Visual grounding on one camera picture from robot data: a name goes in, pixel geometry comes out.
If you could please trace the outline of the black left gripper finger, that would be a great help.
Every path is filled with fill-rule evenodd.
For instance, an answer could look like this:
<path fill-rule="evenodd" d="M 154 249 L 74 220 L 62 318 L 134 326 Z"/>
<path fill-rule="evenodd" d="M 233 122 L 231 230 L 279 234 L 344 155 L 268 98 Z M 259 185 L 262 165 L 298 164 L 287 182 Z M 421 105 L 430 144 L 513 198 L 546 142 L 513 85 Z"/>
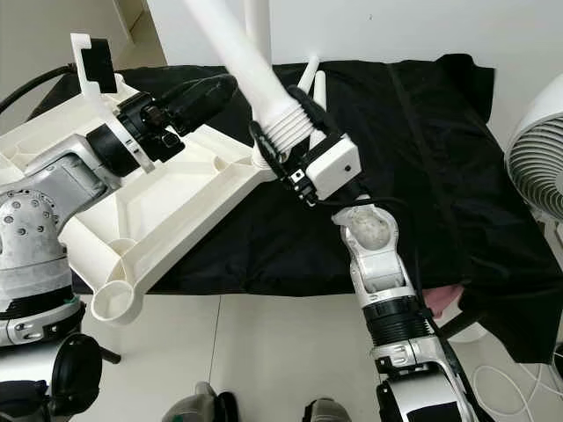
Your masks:
<path fill-rule="evenodd" d="M 214 74 L 213 76 L 192 79 L 176 85 L 168 91 L 168 102 L 205 101 L 210 104 L 226 104 L 238 92 L 238 82 L 230 74 Z"/>
<path fill-rule="evenodd" d="M 210 118 L 221 112 L 229 102 L 226 104 L 214 104 L 214 102 L 209 104 L 205 101 L 189 102 L 189 104 L 182 102 L 182 133 L 192 133 L 201 125 L 208 123 Z"/>

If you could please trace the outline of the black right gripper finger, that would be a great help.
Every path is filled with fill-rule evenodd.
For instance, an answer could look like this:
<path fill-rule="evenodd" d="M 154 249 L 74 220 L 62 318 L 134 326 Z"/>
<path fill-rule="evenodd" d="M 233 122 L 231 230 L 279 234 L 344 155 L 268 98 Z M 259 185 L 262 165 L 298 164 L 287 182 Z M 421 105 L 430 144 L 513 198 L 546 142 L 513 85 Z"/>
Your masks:
<path fill-rule="evenodd" d="M 314 128 L 315 133 L 321 133 L 325 136 L 323 140 L 317 144 L 312 143 L 312 135 L 310 135 L 310 145 L 307 149 L 306 156 L 323 156 L 329 149 L 332 149 L 343 136 L 342 130 L 339 128 L 330 113 L 322 105 L 318 104 L 313 97 L 305 90 L 295 87 L 295 100 L 301 106 L 303 112 Z"/>
<path fill-rule="evenodd" d="M 287 176 L 287 172 L 284 164 L 279 161 L 278 151 L 257 121 L 251 121 L 251 137 L 254 140 L 254 144 L 256 144 L 259 156 L 266 162 L 274 176 L 277 179 L 284 179 Z"/>

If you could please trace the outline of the white plastic table leg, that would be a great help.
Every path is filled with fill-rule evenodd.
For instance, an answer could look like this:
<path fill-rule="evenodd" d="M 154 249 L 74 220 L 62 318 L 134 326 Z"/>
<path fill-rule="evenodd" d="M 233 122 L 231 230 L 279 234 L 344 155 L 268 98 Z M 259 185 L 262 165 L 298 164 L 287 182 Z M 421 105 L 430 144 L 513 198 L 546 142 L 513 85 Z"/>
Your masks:
<path fill-rule="evenodd" d="M 297 87 L 304 91 L 306 95 L 311 95 L 312 93 L 318 67 L 320 67 L 320 57 L 318 57 L 317 54 L 313 54 L 309 57 L 309 61 L 307 61 L 306 67 L 303 69 L 303 73 L 299 77 L 297 84 Z"/>
<path fill-rule="evenodd" d="M 254 123 L 286 156 L 313 133 L 312 121 L 286 92 L 271 65 L 230 12 L 224 0 L 182 0 L 222 65 L 248 101 Z"/>
<path fill-rule="evenodd" d="M 271 61 L 269 0 L 242 0 L 246 35 L 267 63 Z"/>
<path fill-rule="evenodd" d="M 327 76 L 321 69 L 315 73 L 313 79 L 312 99 L 317 102 L 322 109 L 327 109 Z"/>

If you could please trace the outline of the white plastic table top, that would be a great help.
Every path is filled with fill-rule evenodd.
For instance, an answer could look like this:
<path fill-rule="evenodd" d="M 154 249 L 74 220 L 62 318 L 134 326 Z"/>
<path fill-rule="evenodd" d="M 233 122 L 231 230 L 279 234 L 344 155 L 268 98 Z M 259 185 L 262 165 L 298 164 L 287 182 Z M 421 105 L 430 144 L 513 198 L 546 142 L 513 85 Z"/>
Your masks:
<path fill-rule="evenodd" d="M 177 156 L 128 174 L 62 228 L 69 265 L 91 289 L 97 320 L 133 322 L 145 294 L 268 178 L 249 146 L 212 127 L 184 143 Z"/>

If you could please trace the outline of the black fabric table cover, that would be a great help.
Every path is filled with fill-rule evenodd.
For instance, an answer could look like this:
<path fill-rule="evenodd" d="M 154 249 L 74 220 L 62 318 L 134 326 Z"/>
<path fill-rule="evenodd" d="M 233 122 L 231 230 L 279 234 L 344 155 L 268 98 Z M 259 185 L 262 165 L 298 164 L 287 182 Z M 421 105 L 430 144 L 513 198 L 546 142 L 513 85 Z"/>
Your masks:
<path fill-rule="evenodd" d="M 327 111 L 361 150 L 362 182 L 405 202 L 399 253 L 426 288 L 463 287 L 461 307 L 520 363 L 551 361 L 563 269 L 511 184 L 489 123 L 496 71 L 470 54 L 320 64 Z M 330 210 L 279 182 L 258 185 L 157 282 L 158 293 L 349 294 Z"/>

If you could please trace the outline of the pink soft item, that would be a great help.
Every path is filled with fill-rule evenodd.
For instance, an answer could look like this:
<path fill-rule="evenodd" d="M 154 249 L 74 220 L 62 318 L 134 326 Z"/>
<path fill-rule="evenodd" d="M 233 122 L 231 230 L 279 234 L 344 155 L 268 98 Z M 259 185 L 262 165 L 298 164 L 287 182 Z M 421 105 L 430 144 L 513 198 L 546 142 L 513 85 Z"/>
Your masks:
<path fill-rule="evenodd" d="M 459 301 L 465 293 L 461 285 L 426 288 L 422 290 L 425 304 L 434 314 L 437 323 L 445 324 L 462 313 Z"/>

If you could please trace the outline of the grey metal table leg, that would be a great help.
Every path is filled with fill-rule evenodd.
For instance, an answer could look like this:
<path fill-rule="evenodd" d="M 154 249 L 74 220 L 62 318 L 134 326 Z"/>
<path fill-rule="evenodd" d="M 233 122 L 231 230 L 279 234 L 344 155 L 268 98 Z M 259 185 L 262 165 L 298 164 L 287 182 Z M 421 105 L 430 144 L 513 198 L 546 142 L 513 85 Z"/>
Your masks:
<path fill-rule="evenodd" d="M 486 312 L 482 310 L 465 310 L 459 304 L 446 307 L 435 319 L 439 327 L 439 335 L 450 343 L 471 343 L 483 340 L 489 331 L 481 325 Z"/>

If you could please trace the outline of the white round standing fan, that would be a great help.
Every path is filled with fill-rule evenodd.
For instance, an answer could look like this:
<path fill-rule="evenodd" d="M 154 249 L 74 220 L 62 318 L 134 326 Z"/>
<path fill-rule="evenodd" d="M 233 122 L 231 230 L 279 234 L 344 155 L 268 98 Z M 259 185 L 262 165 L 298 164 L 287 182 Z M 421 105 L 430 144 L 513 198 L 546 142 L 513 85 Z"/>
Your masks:
<path fill-rule="evenodd" d="M 504 161 L 523 200 L 563 220 L 563 73 L 532 99 Z"/>

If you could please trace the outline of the grey robot right foot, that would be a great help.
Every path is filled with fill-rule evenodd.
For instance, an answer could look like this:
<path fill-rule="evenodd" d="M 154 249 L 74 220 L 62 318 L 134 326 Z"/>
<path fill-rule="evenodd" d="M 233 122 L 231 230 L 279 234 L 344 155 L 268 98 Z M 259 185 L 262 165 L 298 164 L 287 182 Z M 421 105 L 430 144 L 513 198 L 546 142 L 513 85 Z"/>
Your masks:
<path fill-rule="evenodd" d="M 345 406 L 329 397 L 314 399 L 304 409 L 302 422 L 353 422 Z"/>

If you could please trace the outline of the grey robot foot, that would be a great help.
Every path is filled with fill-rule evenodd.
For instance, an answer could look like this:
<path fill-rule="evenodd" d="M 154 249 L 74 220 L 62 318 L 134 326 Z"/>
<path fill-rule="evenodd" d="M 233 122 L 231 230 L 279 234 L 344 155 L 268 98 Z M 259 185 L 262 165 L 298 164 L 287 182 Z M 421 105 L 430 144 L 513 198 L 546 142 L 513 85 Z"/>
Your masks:
<path fill-rule="evenodd" d="M 302 422 L 353 422 L 345 406 L 329 397 L 314 399 L 304 409 Z"/>
<path fill-rule="evenodd" d="M 216 393 L 208 382 L 197 382 L 194 393 L 174 403 L 160 422 L 240 422 L 237 399 Z"/>

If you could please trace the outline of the grey robot left foot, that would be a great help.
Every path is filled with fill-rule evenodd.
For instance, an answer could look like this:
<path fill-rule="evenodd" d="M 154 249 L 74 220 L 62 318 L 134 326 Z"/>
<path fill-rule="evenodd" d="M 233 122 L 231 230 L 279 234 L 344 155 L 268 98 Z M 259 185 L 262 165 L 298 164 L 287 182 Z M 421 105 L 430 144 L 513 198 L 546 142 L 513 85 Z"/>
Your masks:
<path fill-rule="evenodd" d="M 160 422 L 240 422 L 237 399 L 216 393 L 208 382 L 197 382 L 194 393 L 174 403 Z"/>

